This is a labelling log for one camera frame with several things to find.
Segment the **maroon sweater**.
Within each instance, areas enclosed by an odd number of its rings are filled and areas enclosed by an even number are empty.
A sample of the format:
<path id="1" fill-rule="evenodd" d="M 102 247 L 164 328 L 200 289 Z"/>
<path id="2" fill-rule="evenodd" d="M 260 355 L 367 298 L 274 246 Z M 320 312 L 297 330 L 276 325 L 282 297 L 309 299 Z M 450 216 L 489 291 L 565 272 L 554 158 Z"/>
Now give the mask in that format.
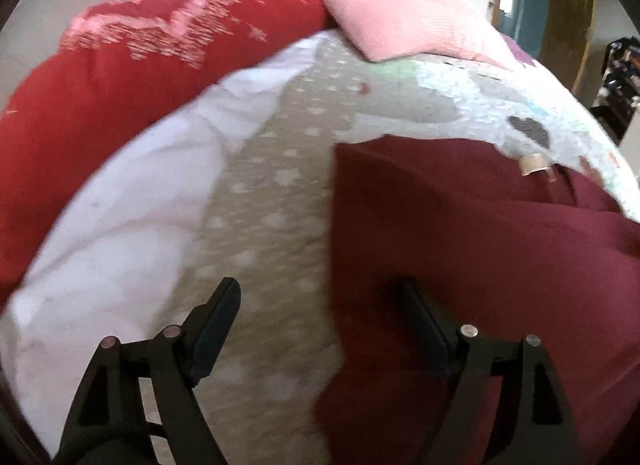
<path id="1" fill-rule="evenodd" d="M 383 136 L 338 144 L 330 311 L 344 355 L 316 420 L 334 464 L 408 464 L 444 411 L 393 302 L 411 277 L 450 319 L 537 335 L 587 464 L 639 459 L 639 227 L 596 182 L 526 176 L 485 142 Z"/>

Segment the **tan clothing tag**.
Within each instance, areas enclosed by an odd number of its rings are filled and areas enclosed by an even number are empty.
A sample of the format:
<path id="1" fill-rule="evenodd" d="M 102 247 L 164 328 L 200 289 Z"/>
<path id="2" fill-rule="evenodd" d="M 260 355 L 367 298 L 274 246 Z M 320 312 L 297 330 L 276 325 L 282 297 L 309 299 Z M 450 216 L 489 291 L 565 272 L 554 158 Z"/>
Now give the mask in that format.
<path id="1" fill-rule="evenodd" d="M 541 172 L 544 173 L 550 182 L 555 181 L 555 174 L 551 162 L 548 161 L 541 153 L 530 154 L 521 157 L 518 160 L 521 174 L 528 177 L 531 174 Z"/>

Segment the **white bed sheet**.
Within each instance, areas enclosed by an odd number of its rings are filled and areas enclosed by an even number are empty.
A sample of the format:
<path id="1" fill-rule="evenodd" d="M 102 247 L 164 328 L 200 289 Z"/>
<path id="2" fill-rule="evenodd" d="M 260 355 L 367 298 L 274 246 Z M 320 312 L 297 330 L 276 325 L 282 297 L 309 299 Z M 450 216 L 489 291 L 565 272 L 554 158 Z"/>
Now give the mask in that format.
<path id="1" fill-rule="evenodd" d="M 47 453 L 105 336 L 149 337 L 195 244 L 210 189 L 310 67 L 320 35 L 239 70 L 114 154 L 66 207 L 1 318 L 1 362 Z"/>

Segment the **heart patterned quilt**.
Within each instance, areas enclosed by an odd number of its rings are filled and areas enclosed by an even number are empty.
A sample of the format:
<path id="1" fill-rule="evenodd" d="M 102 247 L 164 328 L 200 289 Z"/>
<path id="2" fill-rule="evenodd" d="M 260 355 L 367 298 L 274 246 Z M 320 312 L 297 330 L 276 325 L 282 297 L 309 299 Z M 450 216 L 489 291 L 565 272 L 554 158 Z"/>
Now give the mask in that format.
<path id="1" fill-rule="evenodd" d="M 224 277 L 242 306 L 196 396 L 232 464 L 324 464 L 311 409 L 341 364 L 326 313 L 330 165 L 338 142 L 470 139 L 513 158 L 600 173 L 631 218 L 634 172 L 547 69 L 434 54 L 366 61 L 336 30 L 265 61 L 276 92 L 210 188 L 164 319 L 182 320 Z"/>

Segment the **cluttered shoe rack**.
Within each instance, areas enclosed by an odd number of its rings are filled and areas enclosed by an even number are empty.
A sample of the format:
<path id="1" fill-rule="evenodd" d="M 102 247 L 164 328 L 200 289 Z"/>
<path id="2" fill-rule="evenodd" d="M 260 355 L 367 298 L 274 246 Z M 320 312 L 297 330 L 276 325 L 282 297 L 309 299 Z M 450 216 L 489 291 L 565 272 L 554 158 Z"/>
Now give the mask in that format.
<path id="1" fill-rule="evenodd" d="M 623 37 L 605 49 L 601 84 L 590 113 L 615 145 L 623 140 L 639 110 L 640 41 Z"/>

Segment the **red embroidered pillow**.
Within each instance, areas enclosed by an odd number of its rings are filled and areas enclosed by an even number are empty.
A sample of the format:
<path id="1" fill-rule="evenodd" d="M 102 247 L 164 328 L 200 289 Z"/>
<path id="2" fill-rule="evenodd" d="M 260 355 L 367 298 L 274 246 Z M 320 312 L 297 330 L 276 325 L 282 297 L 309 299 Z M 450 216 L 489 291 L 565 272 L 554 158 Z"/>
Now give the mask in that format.
<path id="1" fill-rule="evenodd" d="M 327 29 L 322 0 L 112 0 L 70 22 L 1 116 L 1 294 L 138 133 L 236 70 Z"/>

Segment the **purple cloth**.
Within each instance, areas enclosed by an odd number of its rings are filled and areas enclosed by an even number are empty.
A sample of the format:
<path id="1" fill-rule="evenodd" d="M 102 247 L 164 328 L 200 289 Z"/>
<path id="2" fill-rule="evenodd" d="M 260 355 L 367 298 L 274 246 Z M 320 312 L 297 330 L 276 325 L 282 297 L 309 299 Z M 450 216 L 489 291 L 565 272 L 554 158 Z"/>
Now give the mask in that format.
<path id="1" fill-rule="evenodd" d="M 535 65 L 535 60 L 528 53 L 526 53 L 518 45 L 518 43 L 515 40 L 513 40 L 511 37 L 509 37 L 508 35 L 505 35 L 505 34 L 502 34 L 501 37 L 504 40 L 504 42 L 506 43 L 506 45 L 508 46 L 508 48 L 511 51 L 512 55 L 514 56 L 515 60 L 517 60 L 521 64 L 527 64 L 527 65 L 530 65 L 530 66 L 534 66 Z"/>

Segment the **round beige headboard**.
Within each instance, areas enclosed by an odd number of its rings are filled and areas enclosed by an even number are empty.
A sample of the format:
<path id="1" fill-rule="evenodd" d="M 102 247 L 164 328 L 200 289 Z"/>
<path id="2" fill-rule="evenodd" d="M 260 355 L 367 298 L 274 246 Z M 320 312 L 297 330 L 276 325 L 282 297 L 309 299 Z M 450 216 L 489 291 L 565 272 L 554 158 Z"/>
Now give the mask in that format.
<path id="1" fill-rule="evenodd" d="M 23 0 L 1 31 L 1 103 L 58 48 L 74 16 L 107 0 Z"/>

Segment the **wooden door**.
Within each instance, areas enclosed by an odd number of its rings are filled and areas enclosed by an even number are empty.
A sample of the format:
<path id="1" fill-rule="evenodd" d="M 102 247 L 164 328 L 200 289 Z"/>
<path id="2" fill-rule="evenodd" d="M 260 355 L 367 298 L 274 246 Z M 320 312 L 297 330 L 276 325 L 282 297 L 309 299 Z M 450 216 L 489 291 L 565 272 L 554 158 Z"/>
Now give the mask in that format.
<path id="1" fill-rule="evenodd" d="M 494 0 L 491 24 L 576 93 L 584 74 L 596 0 Z"/>

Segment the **pink pillow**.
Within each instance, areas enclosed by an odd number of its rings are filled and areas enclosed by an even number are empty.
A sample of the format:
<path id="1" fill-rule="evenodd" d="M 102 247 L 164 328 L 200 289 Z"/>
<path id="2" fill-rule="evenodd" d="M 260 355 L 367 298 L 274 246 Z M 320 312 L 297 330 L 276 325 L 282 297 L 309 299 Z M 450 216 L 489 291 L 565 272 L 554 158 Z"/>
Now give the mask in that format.
<path id="1" fill-rule="evenodd" d="M 454 0 L 323 0 L 350 42 L 371 62 L 431 53 L 516 66 L 501 35 L 485 17 Z"/>

